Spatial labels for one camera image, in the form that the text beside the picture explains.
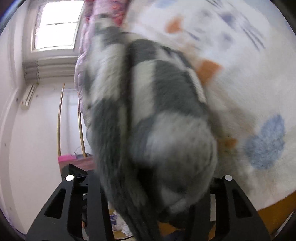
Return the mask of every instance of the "white dot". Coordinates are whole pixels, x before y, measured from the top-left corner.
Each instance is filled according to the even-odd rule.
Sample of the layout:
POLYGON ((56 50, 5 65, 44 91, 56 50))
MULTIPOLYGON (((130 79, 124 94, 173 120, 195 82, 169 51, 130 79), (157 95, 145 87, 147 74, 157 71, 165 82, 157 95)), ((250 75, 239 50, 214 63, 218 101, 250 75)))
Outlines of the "white dot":
POLYGON ((72 181, 73 179, 74 179, 74 175, 72 175, 72 174, 66 176, 67 181, 72 181))
POLYGON ((233 179, 232 176, 230 176, 230 175, 225 175, 224 178, 226 181, 232 181, 232 179, 233 179))

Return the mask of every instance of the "white blanket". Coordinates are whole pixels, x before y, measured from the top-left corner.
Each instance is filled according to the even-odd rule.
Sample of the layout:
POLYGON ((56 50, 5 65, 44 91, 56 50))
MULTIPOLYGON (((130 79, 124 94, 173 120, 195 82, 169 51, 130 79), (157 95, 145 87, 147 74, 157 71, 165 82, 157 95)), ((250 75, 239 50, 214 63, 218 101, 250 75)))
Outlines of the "white blanket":
POLYGON ((296 190, 296 51, 243 0, 134 0, 124 23, 195 67, 230 174, 259 210, 296 190))

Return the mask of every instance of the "window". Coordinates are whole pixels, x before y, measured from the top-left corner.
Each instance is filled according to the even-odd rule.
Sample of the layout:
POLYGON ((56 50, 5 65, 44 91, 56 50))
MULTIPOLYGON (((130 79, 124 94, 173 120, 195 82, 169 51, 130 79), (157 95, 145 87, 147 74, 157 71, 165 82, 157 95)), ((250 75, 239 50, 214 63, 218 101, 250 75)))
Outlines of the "window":
POLYGON ((73 48, 84 1, 56 1, 40 7, 34 49, 73 48))

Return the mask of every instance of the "black cable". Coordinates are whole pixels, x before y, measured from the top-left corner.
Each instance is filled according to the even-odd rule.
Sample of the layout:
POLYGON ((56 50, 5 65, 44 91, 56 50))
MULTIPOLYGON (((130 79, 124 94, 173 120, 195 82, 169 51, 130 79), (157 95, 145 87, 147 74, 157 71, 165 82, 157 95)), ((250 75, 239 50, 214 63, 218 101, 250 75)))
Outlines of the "black cable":
POLYGON ((115 239, 115 241, 127 240, 127 239, 130 239, 130 238, 133 238, 133 235, 132 236, 129 236, 129 237, 126 237, 124 239, 115 239))

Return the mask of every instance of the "gray and white checkered fabric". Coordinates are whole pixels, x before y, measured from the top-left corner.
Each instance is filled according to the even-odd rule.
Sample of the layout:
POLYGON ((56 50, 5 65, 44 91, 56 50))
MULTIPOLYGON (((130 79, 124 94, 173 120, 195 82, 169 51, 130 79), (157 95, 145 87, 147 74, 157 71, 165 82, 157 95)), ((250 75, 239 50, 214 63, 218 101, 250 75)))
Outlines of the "gray and white checkered fabric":
POLYGON ((161 240, 206 192, 217 162, 201 84, 184 56, 98 16, 83 104, 96 172, 138 241, 161 240))

